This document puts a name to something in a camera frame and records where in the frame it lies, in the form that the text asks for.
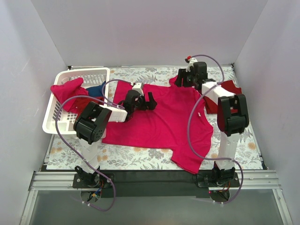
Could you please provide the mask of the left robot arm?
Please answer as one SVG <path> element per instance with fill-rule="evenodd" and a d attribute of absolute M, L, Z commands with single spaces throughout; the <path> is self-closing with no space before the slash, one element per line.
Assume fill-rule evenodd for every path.
<path fill-rule="evenodd" d="M 106 129 L 108 122 L 129 121 L 136 110 L 154 110 L 158 105 L 151 92 L 148 92 L 148 101 L 142 91 L 129 90 L 124 100 L 110 107 L 101 106 L 102 99 L 78 97 L 74 101 L 77 107 L 77 118 L 74 123 L 76 136 L 83 141 L 82 152 L 87 153 L 89 147 L 98 149 L 93 143 L 99 141 Z"/>

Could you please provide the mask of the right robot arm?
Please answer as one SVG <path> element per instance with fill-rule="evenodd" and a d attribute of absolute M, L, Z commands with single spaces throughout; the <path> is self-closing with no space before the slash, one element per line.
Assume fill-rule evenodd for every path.
<path fill-rule="evenodd" d="M 212 159 L 213 169 L 199 174 L 197 182 L 200 187 L 229 185 L 239 180 L 235 172 L 235 166 L 239 165 L 235 154 L 240 135 L 249 125 L 246 97 L 229 92 L 221 83 L 209 79 L 205 62 L 188 57 L 186 63 L 186 69 L 179 69 L 175 85 L 194 87 L 200 91 L 201 97 L 207 97 L 217 104 L 217 126 L 221 132 L 218 157 Z"/>

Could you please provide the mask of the bright pink t shirt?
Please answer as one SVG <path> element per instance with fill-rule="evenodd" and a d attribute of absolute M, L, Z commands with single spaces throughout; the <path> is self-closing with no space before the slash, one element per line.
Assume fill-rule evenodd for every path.
<path fill-rule="evenodd" d="M 177 87 L 175 80 L 175 77 L 169 80 L 169 87 L 145 84 L 143 91 L 153 94 L 156 108 L 137 110 L 126 122 L 109 122 L 103 142 L 171 149 L 171 160 L 183 170 L 196 174 L 203 161 L 201 157 L 210 151 L 213 126 L 205 117 L 204 100 L 197 105 L 191 122 L 188 122 L 200 94 L 193 88 Z"/>

